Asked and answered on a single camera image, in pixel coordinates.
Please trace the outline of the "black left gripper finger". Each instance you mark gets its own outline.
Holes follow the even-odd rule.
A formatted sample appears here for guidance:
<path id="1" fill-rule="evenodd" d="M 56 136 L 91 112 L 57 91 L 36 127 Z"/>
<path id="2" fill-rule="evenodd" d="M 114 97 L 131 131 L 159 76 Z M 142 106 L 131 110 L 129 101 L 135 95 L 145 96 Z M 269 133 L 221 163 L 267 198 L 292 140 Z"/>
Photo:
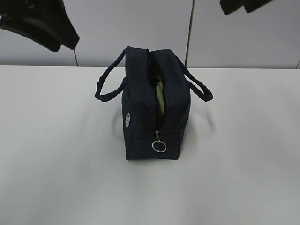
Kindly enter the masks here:
<path id="1" fill-rule="evenodd" d="M 52 52 L 61 47 L 61 20 L 43 14 L 1 14 L 0 28 L 24 36 Z"/>
<path id="2" fill-rule="evenodd" d="M 45 31 L 69 49 L 75 49 L 79 42 L 62 0 L 32 0 L 22 20 Z"/>

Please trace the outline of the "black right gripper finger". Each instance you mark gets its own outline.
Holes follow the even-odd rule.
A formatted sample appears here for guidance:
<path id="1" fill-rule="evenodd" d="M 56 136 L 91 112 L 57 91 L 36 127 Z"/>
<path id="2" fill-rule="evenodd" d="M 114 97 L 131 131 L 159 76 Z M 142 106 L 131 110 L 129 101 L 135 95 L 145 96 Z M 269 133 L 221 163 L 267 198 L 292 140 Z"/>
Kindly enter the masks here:
<path id="1" fill-rule="evenodd" d="M 247 0 L 221 0 L 220 6 L 224 15 L 229 15 L 246 4 Z"/>
<path id="2" fill-rule="evenodd" d="M 247 13 L 251 13 L 272 1 L 273 0 L 247 0 L 243 6 Z"/>

